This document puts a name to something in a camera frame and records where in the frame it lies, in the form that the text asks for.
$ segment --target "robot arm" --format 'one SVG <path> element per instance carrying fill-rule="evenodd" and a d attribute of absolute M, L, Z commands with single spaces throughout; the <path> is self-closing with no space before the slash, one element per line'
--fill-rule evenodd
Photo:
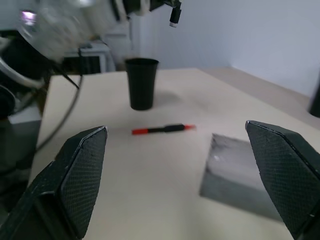
<path fill-rule="evenodd" d="M 34 26 L 21 24 L 16 38 L 0 50 L 0 119 L 14 114 L 21 98 L 44 85 L 52 61 L 60 63 L 71 48 L 103 35 L 128 20 L 166 4 L 170 25 L 180 18 L 182 0 L 43 0 Z"/>

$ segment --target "marker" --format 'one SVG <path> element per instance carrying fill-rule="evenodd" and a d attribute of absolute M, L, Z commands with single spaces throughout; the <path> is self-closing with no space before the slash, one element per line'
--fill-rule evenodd
<path fill-rule="evenodd" d="M 132 135 L 181 132 L 181 131 L 195 129 L 195 128 L 196 128 L 196 125 L 177 124 L 177 125 L 168 125 L 164 127 L 134 129 L 132 130 Z"/>

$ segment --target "white table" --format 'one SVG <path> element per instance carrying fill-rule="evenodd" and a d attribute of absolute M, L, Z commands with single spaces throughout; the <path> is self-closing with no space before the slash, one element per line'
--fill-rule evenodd
<path fill-rule="evenodd" d="M 101 185 L 85 240 L 291 240 L 276 221 L 198 196 L 212 133 L 248 140 L 246 120 L 299 132 L 320 150 L 320 132 L 198 70 L 161 70 L 154 108 L 129 105 L 124 72 L 86 76 L 69 120 L 34 159 L 32 178 L 67 138 L 106 125 Z M 56 127 L 75 90 L 51 81 L 39 140 Z M 196 124 L 197 130 L 131 136 L 131 129 Z"/>

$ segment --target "pen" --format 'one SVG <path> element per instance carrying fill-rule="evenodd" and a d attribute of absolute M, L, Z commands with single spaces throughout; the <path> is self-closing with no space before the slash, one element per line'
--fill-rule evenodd
<path fill-rule="evenodd" d="M 134 129 L 132 130 L 132 135 L 180 132 L 180 131 L 185 131 L 185 130 L 195 129 L 195 128 L 196 128 L 196 125 L 175 124 L 175 125 L 167 125 L 164 127 Z"/>

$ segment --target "black device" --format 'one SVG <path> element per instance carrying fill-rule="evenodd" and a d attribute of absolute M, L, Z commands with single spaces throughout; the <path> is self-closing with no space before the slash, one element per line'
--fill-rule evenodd
<path fill-rule="evenodd" d="M 0 239 L 82 239 L 99 192 L 107 137 L 103 126 L 69 138 L 9 214 Z"/>
<path fill-rule="evenodd" d="M 320 154 L 298 133 L 246 123 L 266 191 L 295 240 L 320 239 Z"/>

